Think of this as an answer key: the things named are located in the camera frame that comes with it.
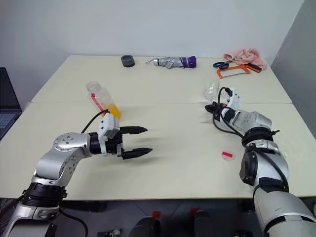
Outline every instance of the white wall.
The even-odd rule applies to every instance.
[[[213,56],[272,63],[303,0],[0,0],[0,65],[21,105],[68,55]]]

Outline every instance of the laptop keyboard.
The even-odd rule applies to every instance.
[[[16,114],[0,114],[0,128],[5,128]]]

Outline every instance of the laptop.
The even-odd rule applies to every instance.
[[[10,78],[5,68],[0,68],[0,140],[22,114]]]

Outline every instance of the white table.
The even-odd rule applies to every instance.
[[[98,81],[116,103],[195,103],[205,101],[206,85],[219,80],[213,63],[220,58],[198,58],[194,69],[167,69],[135,57],[136,65],[123,67],[117,56],[70,56],[43,86],[32,102],[86,102],[85,85]],[[223,78],[221,86],[236,87],[243,103],[291,103],[268,67],[261,73]]]
[[[83,159],[69,185],[67,199],[250,198],[239,178],[240,138],[214,128],[203,103],[131,106],[118,104],[121,125],[148,132],[124,135],[127,150],[153,148],[143,157],[122,160],[101,155]],[[291,104],[241,104],[258,111],[280,129],[274,138],[286,153],[290,190],[316,195],[316,142]],[[65,132],[80,132],[95,114],[88,102],[32,103],[0,143],[0,197],[18,197],[28,187],[36,164]],[[96,131],[97,119],[87,132]],[[232,151],[232,161],[221,153]]]

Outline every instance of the red small object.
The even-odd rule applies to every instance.
[[[191,215],[194,216],[194,214],[195,214],[197,211],[201,211],[201,208],[199,208],[199,207],[192,208],[192,209],[191,209]]]
[[[232,158],[232,157],[233,157],[233,154],[228,153],[228,152],[222,152],[222,156],[227,156],[227,157]]]
[[[160,217],[161,217],[161,212],[160,212],[160,211],[153,211],[152,217],[154,217],[154,218],[156,218],[156,219],[160,219]]]

